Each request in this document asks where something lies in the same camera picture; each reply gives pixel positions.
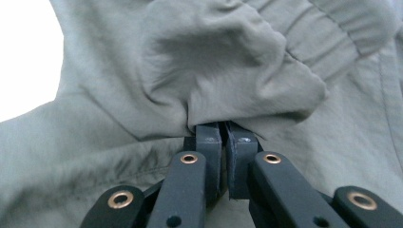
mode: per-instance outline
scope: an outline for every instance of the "gray fabric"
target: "gray fabric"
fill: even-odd
[[[225,120],[318,190],[358,185],[403,211],[403,31],[383,2],[51,3],[61,82],[0,124],[1,227],[77,227],[106,189],[145,189],[196,124]],[[206,224],[251,227],[247,201],[222,198]]]

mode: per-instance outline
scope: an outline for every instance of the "wrinkled fabric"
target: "wrinkled fabric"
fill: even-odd
[[[54,102],[0,124],[0,226],[78,227],[108,188],[163,179],[197,124],[234,121],[318,190],[403,212],[403,27],[381,1],[51,1]],[[222,198],[207,227],[252,227]]]

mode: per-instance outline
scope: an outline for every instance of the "white background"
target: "white background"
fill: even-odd
[[[0,122],[54,99],[62,57],[49,1],[0,2]]]

